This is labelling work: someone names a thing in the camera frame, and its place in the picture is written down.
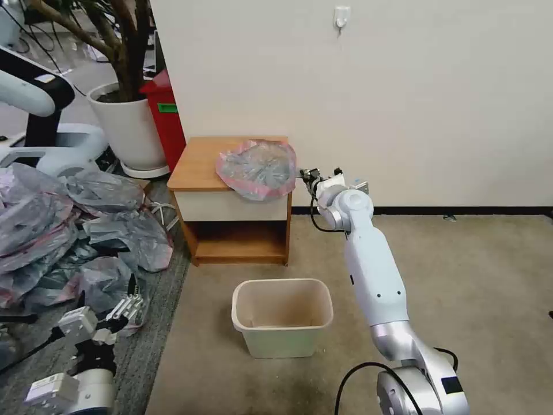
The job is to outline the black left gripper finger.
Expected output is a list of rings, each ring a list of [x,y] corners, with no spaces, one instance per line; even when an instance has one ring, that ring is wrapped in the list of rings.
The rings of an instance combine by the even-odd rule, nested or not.
[[[144,300],[141,295],[127,295],[108,313],[106,321],[126,318],[128,322],[132,322],[143,308],[143,303]]]
[[[128,318],[120,316],[116,319],[102,320],[98,322],[93,341],[97,344],[114,344],[117,333],[123,330],[128,324]]]

